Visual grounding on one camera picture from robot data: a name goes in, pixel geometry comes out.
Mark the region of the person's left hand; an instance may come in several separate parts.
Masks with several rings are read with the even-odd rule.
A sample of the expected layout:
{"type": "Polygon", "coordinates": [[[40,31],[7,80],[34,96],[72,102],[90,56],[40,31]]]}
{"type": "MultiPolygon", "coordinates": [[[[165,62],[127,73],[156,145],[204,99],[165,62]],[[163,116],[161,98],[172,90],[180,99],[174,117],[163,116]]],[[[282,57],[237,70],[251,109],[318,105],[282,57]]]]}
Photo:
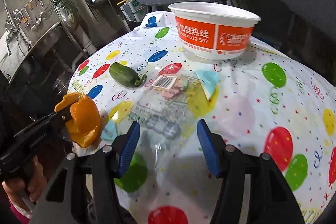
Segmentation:
{"type": "Polygon", "coordinates": [[[27,185],[21,178],[11,178],[2,182],[2,186],[10,201],[22,208],[24,208],[26,204],[22,198],[19,197],[18,193],[21,190],[27,189],[29,192],[30,201],[37,202],[47,185],[47,179],[43,174],[43,167],[38,161],[38,157],[35,156],[32,162],[34,166],[34,172],[27,185]]]}

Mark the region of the red sleeved forearm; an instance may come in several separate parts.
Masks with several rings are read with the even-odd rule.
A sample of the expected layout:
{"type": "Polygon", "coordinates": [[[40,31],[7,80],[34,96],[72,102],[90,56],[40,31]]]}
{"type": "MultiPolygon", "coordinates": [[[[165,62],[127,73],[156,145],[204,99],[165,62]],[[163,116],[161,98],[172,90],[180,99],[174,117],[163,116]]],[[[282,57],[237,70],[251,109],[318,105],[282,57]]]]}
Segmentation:
{"type": "Polygon", "coordinates": [[[15,217],[20,221],[20,223],[29,224],[33,212],[25,211],[21,207],[17,206],[15,203],[12,203],[11,199],[9,199],[9,203],[11,211],[13,212],[15,217]]]}

